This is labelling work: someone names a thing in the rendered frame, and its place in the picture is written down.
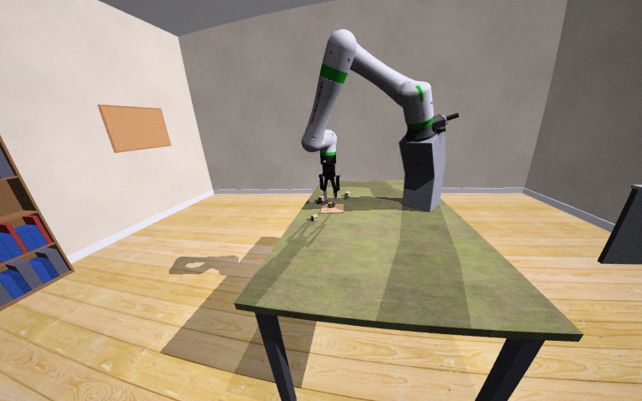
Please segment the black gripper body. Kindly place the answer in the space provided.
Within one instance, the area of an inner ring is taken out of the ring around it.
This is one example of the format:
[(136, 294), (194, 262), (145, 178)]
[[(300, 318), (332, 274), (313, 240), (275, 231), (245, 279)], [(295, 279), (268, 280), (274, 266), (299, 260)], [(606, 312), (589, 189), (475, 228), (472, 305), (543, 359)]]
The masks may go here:
[(330, 180), (329, 175), (332, 179), (335, 177), (335, 165), (325, 166), (323, 165), (323, 176), (327, 175), (327, 180)]

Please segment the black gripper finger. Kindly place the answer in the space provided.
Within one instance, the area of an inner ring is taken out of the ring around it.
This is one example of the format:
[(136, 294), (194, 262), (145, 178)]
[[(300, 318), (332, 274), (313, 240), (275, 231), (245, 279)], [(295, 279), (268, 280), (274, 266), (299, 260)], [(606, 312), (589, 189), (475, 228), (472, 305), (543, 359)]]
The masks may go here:
[(339, 177), (340, 175), (335, 174), (335, 178), (336, 178), (336, 184), (335, 184), (334, 178), (332, 179), (331, 175), (329, 175), (330, 181), (332, 183), (332, 187), (334, 189), (334, 202), (337, 201), (337, 191), (339, 191)]
[(320, 180), (320, 190), (324, 191), (324, 201), (326, 201), (327, 200), (327, 191), (326, 191), (326, 189), (327, 189), (327, 184), (328, 184), (327, 175), (325, 175), (324, 178), (323, 178), (323, 174), (320, 174), (318, 176), (319, 176), (319, 180)]

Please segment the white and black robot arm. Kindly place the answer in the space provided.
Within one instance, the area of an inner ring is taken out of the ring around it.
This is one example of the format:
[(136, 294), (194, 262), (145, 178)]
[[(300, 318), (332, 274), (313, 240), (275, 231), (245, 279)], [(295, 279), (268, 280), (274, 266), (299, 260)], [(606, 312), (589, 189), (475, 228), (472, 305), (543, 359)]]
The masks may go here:
[(340, 29), (327, 42), (312, 113), (302, 138), (307, 152), (320, 150), (321, 165), (336, 164), (337, 137), (326, 125), (349, 69), (368, 79), (403, 108), (405, 136), (409, 141), (428, 140), (445, 132), (446, 121), (459, 117), (458, 113), (434, 116), (430, 84), (397, 73), (361, 48), (350, 31)]

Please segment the tan square mat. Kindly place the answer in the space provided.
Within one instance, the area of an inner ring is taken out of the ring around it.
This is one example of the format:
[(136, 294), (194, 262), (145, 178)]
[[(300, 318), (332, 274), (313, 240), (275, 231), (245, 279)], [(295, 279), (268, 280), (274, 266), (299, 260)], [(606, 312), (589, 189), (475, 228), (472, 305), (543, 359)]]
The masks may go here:
[(344, 213), (344, 204), (334, 204), (332, 208), (329, 208), (328, 204), (323, 204), (320, 213)]

